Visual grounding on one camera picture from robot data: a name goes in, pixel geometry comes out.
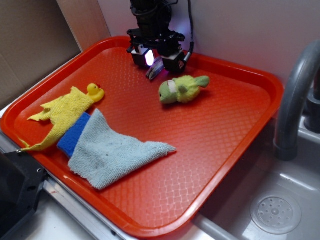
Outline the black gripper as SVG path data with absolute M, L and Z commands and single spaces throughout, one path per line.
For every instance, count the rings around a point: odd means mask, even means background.
M 130 53 L 135 65 L 150 68 L 155 56 L 152 50 L 156 50 L 162 57 L 164 69 L 170 73 L 180 74 L 186 69 L 185 53 L 180 42 L 185 40 L 181 33 L 168 30 L 154 36 L 145 36 L 139 28 L 129 29 L 130 47 L 126 50 Z

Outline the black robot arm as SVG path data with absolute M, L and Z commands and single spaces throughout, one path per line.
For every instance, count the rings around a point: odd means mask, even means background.
M 131 13 L 137 28 L 127 31 L 130 47 L 126 50 L 135 65 L 149 68 L 154 63 L 155 53 L 162 58 L 164 69 L 171 73 L 183 73 L 186 68 L 185 53 L 181 42 L 185 36 L 170 30 L 171 3 L 166 0 L 132 0 Z M 148 63 L 147 55 L 152 57 Z

